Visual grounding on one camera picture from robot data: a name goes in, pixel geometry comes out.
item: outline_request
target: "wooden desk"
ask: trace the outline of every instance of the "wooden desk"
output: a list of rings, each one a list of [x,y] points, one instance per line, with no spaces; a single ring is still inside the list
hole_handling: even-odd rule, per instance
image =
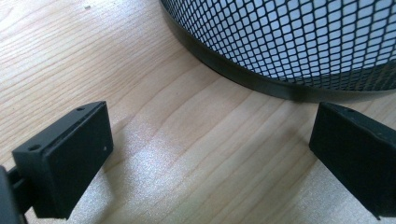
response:
[[[376,223],[308,148],[318,105],[213,72],[158,0],[0,1],[0,162],[99,100],[114,153],[69,220],[31,223]],[[396,129],[396,95],[347,106]]]

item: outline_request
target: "screw hole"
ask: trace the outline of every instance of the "screw hole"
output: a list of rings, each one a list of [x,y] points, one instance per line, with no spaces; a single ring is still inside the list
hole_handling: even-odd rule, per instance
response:
[[[32,146],[32,147],[29,147],[28,150],[29,150],[29,151],[35,151],[35,150],[38,150],[39,148],[41,148],[40,145],[34,145],[34,146]]]

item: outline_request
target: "mesh wastebasket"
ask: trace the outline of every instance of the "mesh wastebasket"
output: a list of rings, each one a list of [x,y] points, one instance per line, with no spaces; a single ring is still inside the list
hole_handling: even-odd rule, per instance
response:
[[[161,2],[195,56],[255,91],[310,102],[395,92],[393,0]]]

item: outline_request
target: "metal mesh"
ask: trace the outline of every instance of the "metal mesh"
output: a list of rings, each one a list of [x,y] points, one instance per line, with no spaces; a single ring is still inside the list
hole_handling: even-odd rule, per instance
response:
[[[396,2],[162,0],[207,47],[265,77],[343,91],[396,89]]]

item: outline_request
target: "black object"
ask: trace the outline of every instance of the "black object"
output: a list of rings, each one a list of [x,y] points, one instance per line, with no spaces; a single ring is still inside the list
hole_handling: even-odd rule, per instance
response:
[[[106,102],[69,112],[13,150],[8,175],[0,167],[0,223],[24,223],[31,206],[38,217],[69,218],[112,150]]]
[[[375,217],[396,217],[396,131],[355,110],[320,103],[309,146]]]
[[[245,87],[296,101],[396,91],[396,2],[161,0],[179,41]]]

